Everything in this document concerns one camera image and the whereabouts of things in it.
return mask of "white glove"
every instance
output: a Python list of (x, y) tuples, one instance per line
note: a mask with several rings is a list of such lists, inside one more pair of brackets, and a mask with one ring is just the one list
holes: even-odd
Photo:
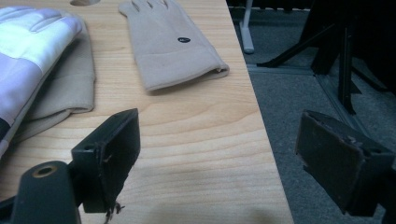
[(58, 10), (0, 8), (0, 157), (64, 49), (81, 31)]
[(79, 15), (72, 16), (80, 19), (82, 31), (53, 67), (35, 103), (13, 136), (11, 145), (46, 131), (71, 114), (93, 109), (95, 73), (91, 40), (84, 20)]

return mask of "glove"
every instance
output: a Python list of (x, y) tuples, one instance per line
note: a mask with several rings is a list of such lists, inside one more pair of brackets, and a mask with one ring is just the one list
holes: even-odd
[(50, 8), (0, 8), (0, 157), (64, 49), (77, 18)]
[(174, 0), (127, 1), (119, 11), (146, 90), (228, 75), (229, 66)]
[(41, 87), (12, 143), (18, 143), (67, 119), (71, 114), (93, 109), (93, 69), (90, 36), (85, 22), (78, 15), (62, 12), (80, 19), (82, 31), (62, 53), (49, 77)]

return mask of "wood grain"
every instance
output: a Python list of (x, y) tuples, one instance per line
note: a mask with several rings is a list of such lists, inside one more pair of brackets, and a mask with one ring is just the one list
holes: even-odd
[[(45, 161), (70, 149), (110, 115), (138, 108), (142, 150), (111, 223), (292, 223), (262, 115), (223, 0), (178, 0), (230, 65), (225, 78), (146, 92), (134, 63), (120, 1), (3, 0), (0, 7), (56, 7), (86, 22), (95, 64), (95, 109), (11, 148), (0, 161), (0, 199)], [(84, 214), (103, 223), (104, 214)]]

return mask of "leather glove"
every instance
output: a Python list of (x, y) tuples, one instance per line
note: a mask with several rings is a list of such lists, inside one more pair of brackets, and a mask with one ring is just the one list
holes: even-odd
[(58, 10), (0, 8), (0, 157), (80, 21)]

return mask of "floor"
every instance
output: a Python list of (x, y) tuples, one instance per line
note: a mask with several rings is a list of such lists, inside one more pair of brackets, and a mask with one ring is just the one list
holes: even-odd
[[(243, 7), (230, 7), (240, 43), (239, 21), (243, 18), (244, 11)], [(302, 162), (294, 153), (304, 109), (340, 119), (309, 68), (317, 50), (308, 48), (282, 64), (279, 69), (260, 72), (256, 68), (256, 63), (275, 58), (299, 41), (308, 13), (307, 10), (285, 13), (283, 10), (253, 9), (249, 28), (255, 51), (253, 54), (244, 54), (294, 222), (381, 223), (384, 214), (381, 207), (377, 208), (374, 217), (343, 215), (324, 189), (303, 170)], [(363, 61), (354, 59), (353, 63), (362, 72), (370, 74)], [(335, 87), (338, 62), (334, 64), (329, 78)], [(352, 95), (356, 118), (372, 139), (396, 151), (396, 97), (390, 92), (375, 91), (357, 76), (353, 76), (352, 80), (361, 92)]]

